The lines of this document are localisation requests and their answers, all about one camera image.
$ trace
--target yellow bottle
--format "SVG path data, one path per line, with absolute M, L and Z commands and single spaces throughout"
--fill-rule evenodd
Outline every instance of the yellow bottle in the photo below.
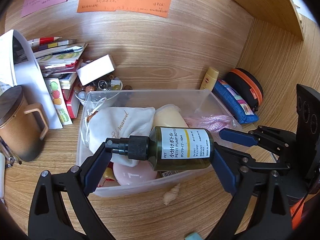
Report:
M 213 67 L 209 67 L 207 73 L 204 75 L 200 89 L 209 89 L 212 91 L 214 84 L 218 79 L 219 71 Z

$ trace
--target clear plastic storage box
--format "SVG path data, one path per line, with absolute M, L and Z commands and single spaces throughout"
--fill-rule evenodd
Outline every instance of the clear plastic storage box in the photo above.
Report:
M 181 109 L 181 115 L 184 116 L 209 116 L 209 115 L 227 115 L 231 113 L 209 90 L 122 90 L 122 91 L 96 91 L 87 95 L 84 109 L 81 117 L 76 165 L 81 165 L 84 160 L 92 156 L 87 142 L 83 140 L 86 134 L 86 119 L 92 111 L 98 107 L 119 106 L 119 107 L 151 107 L 158 109 L 166 104 L 174 104 Z M 241 125 L 235 120 L 235 130 L 242 130 Z M 232 147 L 232 144 L 219 138 L 218 133 L 214 134 L 214 139 L 219 144 Z M 100 197 L 114 197 L 136 194 L 162 187 L 173 186 L 177 183 L 192 179 L 196 176 L 207 173 L 212 170 L 212 166 L 202 170 L 183 171 L 168 177 L 154 179 L 142 182 L 136 185 L 120 186 L 116 182 L 106 183 L 103 187 L 98 187 L 95 194 Z

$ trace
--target stack of books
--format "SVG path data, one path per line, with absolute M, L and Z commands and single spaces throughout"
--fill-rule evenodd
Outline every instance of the stack of books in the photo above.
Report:
M 79 100 L 73 93 L 77 70 L 87 43 L 76 43 L 76 39 L 62 40 L 32 47 L 42 76 L 52 96 L 52 102 L 63 125 L 71 124 L 77 117 Z

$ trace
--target spray bottle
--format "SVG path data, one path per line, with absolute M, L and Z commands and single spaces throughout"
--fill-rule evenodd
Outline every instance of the spray bottle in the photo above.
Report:
M 155 171 L 185 171 L 208 167 L 214 144 L 207 129 L 156 126 L 149 136 L 107 138 L 106 151 L 148 160 Z

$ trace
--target white drawstring pouch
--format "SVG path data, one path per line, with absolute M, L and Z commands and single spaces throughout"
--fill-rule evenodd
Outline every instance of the white drawstring pouch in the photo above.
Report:
M 130 135 L 148 136 L 152 129 L 154 107 L 106 107 L 99 110 L 89 121 L 89 149 L 95 153 L 107 138 L 128 138 Z M 138 160 L 113 154 L 112 162 L 134 167 Z

